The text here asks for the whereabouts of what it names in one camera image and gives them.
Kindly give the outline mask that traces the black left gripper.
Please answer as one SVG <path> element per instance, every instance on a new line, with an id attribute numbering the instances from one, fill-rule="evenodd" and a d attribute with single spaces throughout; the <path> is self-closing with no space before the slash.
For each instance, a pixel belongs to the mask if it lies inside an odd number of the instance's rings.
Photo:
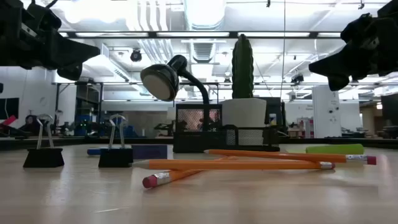
<path id="1" fill-rule="evenodd" d="M 57 30 L 33 30 L 27 20 L 19 23 L 17 41 L 17 50 L 21 53 L 17 59 L 19 66 L 56 70 L 69 80 L 78 80 L 83 62 L 100 54 L 99 48 L 67 39 Z"/>

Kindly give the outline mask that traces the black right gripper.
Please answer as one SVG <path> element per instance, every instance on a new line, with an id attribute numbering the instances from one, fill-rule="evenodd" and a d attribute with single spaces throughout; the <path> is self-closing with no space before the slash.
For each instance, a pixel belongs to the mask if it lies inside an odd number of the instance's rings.
<path id="1" fill-rule="evenodd" d="M 385 76 L 398 68 L 398 24 L 392 18 L 373 19 L 364 33 L 351 39 L 337 53 L 308 65 L 312 73 L 328 77 L 332 91 L 344 88 L 350 79 Z"/>

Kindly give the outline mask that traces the green sticky note pad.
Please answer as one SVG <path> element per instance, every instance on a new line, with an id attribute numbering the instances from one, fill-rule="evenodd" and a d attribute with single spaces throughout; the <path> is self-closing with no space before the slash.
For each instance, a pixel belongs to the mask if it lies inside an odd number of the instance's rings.
<path id="1" fill-rule="evenodd" d="M 324 146 L 309 146 L 307 154 L 364 154 L 361 144 L 330 144 Z"/>

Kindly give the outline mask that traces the blue handled scissors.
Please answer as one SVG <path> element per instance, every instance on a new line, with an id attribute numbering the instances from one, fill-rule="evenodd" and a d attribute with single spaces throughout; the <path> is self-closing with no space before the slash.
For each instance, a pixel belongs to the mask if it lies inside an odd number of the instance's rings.
<path id="1" fill-rule="evenodd" d="M 89 156 L 100 156 L 103 152 L 106 152 L 107 150 L 108 150 L 107 147 L 94 147 L 87 149 L 86 153 Z"/>

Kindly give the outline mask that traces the black binder clip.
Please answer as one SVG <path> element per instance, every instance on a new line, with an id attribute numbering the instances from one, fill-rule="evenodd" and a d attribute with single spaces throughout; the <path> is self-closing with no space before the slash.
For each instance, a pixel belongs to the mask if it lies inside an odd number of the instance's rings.
<path id="1" fill-rule="evenodd" d="M 46 132 L 49 140 L 49 147 L 42 147 L 42 136 L 44 132 L 43 122 L 47 121 Z M 64 166 L 62 148 L 56 148 L 53 143 L 51 124 L 53 118 L 49 114 L 41 114 L 37 117 L 40 125 L 37 145 L 28 149 L 28 155 L 24 161 L 23 168 L 56 168 Z"/>
<path id="2" fill-rule="evenodd" d="M 119 136 L 121 147 L 114 148 L 113 141 L 116 133 L 116 124 L 113 121 L 114 118 L 121 118 L 119 124 Z M 125 146 L 123 127 L 125 117 L 120 114 L 114 114 L 109 117 L 109 122 L 112 125 L 111 135 L 109 137 L 109 144 L 106 149 L 101 150 L 98 167 L 99 168 L 123 168 L 131 167 L 133 163 L 133 150 L 131 147 Z"/>

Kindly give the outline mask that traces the orange pencil pink eraser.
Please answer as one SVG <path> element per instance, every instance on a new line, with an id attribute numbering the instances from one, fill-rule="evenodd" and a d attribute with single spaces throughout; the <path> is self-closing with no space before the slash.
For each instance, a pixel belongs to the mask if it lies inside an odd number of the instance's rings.
<path id="1" fill-rule="evenodd" d="M 142 184 L 144 188 L 151 189 L 160 185 L 168 184 L 180 179 L 184 179 L 191 175 L 202 172 L 202 170 L 190 169 L 190 170 L 169 170 L 160 172 L 143 178 Z"/>
<path id="2" fill-rule="evenodd" d="M 376 165 L 377 158 L 375 156 L 367 156 L 364 154 L 301 154 L 301 153 L 283 153 L 283 152 L 263 152 L 263 151 L 237 151 L 226 149 L 207 149 L 206 154 L 219 156 L 238 156 L 238 157 L 260 157 L 269 159 L 290 159 L 297 161 L 311 162 L 362 162 L 366 165 Z"/>
<path id="3" fill-rule="evenodd" d="M 132 166 L 150 170 L 330 170 L 335 168 L 331 162 L 168 159 L 133 162 Z"/>

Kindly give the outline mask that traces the purple eraser block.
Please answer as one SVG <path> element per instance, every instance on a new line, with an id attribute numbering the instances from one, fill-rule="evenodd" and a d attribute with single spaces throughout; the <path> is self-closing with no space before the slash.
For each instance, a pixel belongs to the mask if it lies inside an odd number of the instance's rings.
<path id="1" fill-rule="evenodd" d="M 132 145 L 133 159 L 168 159 L 172 150 L 166 144 L 136 144 Z"/>

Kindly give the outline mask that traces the black mesh desk organizer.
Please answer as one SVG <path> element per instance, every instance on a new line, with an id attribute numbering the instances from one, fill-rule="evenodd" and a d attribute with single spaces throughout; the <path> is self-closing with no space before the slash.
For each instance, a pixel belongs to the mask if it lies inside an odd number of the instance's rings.
<path id="1" fill-rule="evenodd" d="M 279 137 L 272 127 L 239 128 L 222 124 L 221 105 L 177 104 L 174 152 L 202 153 L 207 149 L 279 152 Z"/>

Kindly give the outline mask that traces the black shelving rack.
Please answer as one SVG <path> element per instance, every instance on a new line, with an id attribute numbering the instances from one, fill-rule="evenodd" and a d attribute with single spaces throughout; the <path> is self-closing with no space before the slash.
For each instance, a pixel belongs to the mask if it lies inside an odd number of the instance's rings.
<path id="1" fill-rule="evenodd" d="M 57 133 L 61 136 L 99 136 L 100 87 L 93 84 L 58 84 L 55 105 Z"/>

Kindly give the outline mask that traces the white pillar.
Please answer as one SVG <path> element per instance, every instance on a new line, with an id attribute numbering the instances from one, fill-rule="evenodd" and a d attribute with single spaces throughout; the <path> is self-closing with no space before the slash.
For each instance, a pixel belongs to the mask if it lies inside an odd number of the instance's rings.
<path id="1" fill-rule="evenodd" d="M 341 137 L 340 100 L 337 91 L 327 85 L 312 89 L 315 138 Z"/>

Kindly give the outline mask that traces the black gooseneck desk lamp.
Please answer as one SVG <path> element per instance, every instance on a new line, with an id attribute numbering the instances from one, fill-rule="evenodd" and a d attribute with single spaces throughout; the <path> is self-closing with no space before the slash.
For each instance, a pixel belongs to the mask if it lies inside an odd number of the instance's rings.
<path id="1" fill-rule="evenodd" d="M 210 99 L 205 86 L 187 70 L 188 60 L 183 55 L 172 57 L 166 64 L 153 64 L 140 72 L 143 86 L 160 101 L 174 101 L 179 90 L 179 77 L 186 78 L 201 92 L 203 104 Z"/>

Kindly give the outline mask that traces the red slanted panel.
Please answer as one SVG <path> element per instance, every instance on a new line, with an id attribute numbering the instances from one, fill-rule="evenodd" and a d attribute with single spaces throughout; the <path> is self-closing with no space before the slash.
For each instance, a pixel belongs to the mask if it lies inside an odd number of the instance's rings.
<path id="1" fill-rule="evenodd" d="M 17 118 L 12 115 L 9 118 L 5 119 L 4 121 L 0 122 L 0 128 L 10 126 Z"/>

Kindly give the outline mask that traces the green cactus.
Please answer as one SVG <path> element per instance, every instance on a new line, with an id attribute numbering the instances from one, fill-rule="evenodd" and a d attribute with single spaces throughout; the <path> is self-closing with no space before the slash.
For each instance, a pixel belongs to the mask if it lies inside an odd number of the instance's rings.
<path id="1" fill-rule="evenodd" d="M 233 49 L 232 98 L 252 98 L 254 89 L 254 66 L 252 46 L 249 39 L 241 34 Z"/>

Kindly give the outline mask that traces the thin black rail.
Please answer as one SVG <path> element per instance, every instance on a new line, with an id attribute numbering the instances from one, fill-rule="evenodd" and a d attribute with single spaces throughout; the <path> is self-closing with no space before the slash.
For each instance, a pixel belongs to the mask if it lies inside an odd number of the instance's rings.
<path id="1" fill-rule="evenodd" d="M 126 85 L 140 85 L 143 86 L 142 82 L 53 82 L 53 85 L 112 85 L 112 86 L 126 86 Z M 223 86 L 231 86 L 232 83 L 223 83 L 223 82 L 203 82 L 203 85 L 223 85 Z M 194 85 L 192 82 L 180 82 L 179 85 Z M 317 82 L 304 82 L 299 84 L 294 83 L 278 83 L 278 82 L 267 82 L 260 83 L 255 82 L 256 86 L 266 86 L 266 85 L 282 85 L 282 86 L 294 86 L 294 85 L 328 85 L 328 83 L 317 83 Z M 348 83 L 348 86 L 359 86 L 359 85 L 370 85 L 370 86 L 398 86 L 398 82 L 359 82 L 359 83 Z"/>

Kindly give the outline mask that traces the dark wall monitor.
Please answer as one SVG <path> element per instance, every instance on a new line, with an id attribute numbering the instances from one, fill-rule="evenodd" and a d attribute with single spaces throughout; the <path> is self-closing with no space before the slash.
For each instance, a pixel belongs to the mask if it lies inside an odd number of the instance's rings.
<path id="1" fill-rule="evenodd" d="M 0 119 L 19 118 L 19 98 L 0 98 Z"/>

